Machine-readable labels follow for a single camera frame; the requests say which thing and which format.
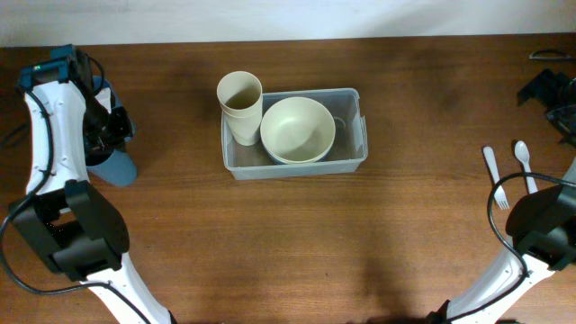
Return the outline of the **blue cup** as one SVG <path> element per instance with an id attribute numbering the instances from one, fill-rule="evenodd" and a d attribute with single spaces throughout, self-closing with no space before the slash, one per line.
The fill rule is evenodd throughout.
<path id="1" fill-rule="evenodd" d="M 109 107 L 107 108 L 109 112 L 114 112 L 116 109 L 123 107 L 122 101 L 120 100 L 119 96 L 113 89 L 112 84 L 106 78 L 102 78 L 101 76 L 93 76 L 93 82 L 94 82 L 94 89 L 98 89 L 101 87 L 103 90 L 104 89 L 109 90 L 110 103 Z M 136 134 L 136 125 L 134 124 L 129 115 L 128 115 L 128 121 L 130 122 L 130 134 L 125 137 L 126 141 L 130 141 Z"/>
<path id="2" fill-rule="evenodd" d="M 118 187 L 131 185 L 137 178 L 137 168 L 127 152 L 116 149 L 103 162 L 87 166 L 87 171 L 106 183 Z"/>

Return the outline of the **white plastic spoon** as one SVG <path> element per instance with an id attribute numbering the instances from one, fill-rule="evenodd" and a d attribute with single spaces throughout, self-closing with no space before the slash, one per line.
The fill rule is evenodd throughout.
<path id="1" fill-rule="evenodd" d="M 518 140 L 514 146 L 514 155 L 522 169 L 525 173 L 531 173 L 531 167 L 529 165 L 530 161 L 530 153 L 527 148 L 527 144 L 523 140 Z M 527 176 L 526 177 L 526 188 L 530 194 L 534 194 L 538 191 L 536 181 L 533 177 Z"/>

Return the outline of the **white plastic fork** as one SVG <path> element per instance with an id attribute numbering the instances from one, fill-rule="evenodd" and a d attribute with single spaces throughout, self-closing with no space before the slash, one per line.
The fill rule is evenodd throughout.
<path id="1" fill-rule="evenodd" d="M 496 184 L 500 180 L 500 174 L 492 147 L 483 147 L 482 154 L 489 169 L 492 182 Z M 494 199 L 501 210 L 507 210 L 509 208 L 507 196 L 501 186 L 496 189 L 494 193 Z"/>

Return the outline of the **cream cup back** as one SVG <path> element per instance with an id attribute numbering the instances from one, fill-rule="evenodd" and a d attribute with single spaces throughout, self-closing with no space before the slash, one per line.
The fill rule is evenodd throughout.
<path id="1" fill-rule="evenodd" d="M 248 117 L 260 107 L 263 87 L 260 80 L 247 71 L 234 71 L 217 85 L 221 109 L 234 117 Z"/>

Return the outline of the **cream cup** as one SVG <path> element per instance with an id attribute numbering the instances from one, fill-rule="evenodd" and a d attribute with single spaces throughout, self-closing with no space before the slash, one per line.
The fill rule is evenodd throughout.
<path id="1" fill-rule="evenodd" d="M 260 107 L 263 87 L 260 80 L 247 71 L 234 71 L 217 85 L 221 109 L 234 117 L 248 117 Z"/>
<path id="2" fill-rule="evenodd" d="M 252 146 L 260 140 L 261 112 L 255 112 L 248 117 L 236 117 L 225 112 L 224 119 L 238 144 Z"/>

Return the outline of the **cream cup front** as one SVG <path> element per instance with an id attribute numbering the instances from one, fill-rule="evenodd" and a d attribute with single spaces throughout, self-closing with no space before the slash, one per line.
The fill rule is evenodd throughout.
<path id="1" fill-rule="evenodd" d="M 225 112 L 224 119 L 238 144 L 252 146 L 260 140 L 261 112 L 255 112 L 248 117 L 236 117 Z"/>

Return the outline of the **cream bowl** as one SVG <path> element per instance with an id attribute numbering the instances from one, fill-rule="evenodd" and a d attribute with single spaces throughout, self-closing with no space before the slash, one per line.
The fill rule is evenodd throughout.
<path id="1" fill-rule="evenodd" d="M 267 109 L 260 137 L 264 148 L 290 149 L 301 145 L 326 148 L 335 142 L 336 123 L 322 103 L 307 97 L 289 97 Z"/>
<path id="2" fill-rule="evenodd" d="M 319 146 L 301 145 L 293 148 L 265 147 L 265 152 L 276 164 L 296 165 L 323 161 L 332 149 L 333 146 L 321 148 Z"/>

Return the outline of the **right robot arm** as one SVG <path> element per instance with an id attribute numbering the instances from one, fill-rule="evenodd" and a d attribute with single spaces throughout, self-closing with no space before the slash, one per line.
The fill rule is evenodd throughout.
<path id="1" fill-rule="evenodd" d="M 517 93 L 518 105 L 532 98 L 546 108 L 545 118 L 562 140 L 575 147 L 575 78 L 544 69 Z M 471 288 L 430 312 L 425 323 L 518 323 L 500 317 L 533 286 L 575 265 L 575 159 L 559 179 L 531 172 L 525 142 L 518 140 L 514 152 L 522 172 L 500 178 L 492 148 L 482 148 L 493 182 L 488 221 L 504 248 Z M 526 179 L 528 195 L 512 208 L 503 235 L 492 205 L 509 207 L 502 185 L 515 178 Z M 535 179 L 554 186 L 538 190 Z"/>

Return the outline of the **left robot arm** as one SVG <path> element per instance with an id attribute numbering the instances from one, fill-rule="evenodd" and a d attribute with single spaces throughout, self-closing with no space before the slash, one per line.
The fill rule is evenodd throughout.
<path id="1" fill-rule="evenodd" d="M 101 67 L 65 45 L 22 69 L 17 88 L 31 120 L 31 174 L 1 227 L 13 225 L 52 273 L 71 281 L 51 294 L 88 289 L 120 323 L 173 323 L 131 261 L 121 213 L 89 179 L 122 187 L 137 177 L 126 151 L 135 127 L 105 75 L 94 76 Z"/>

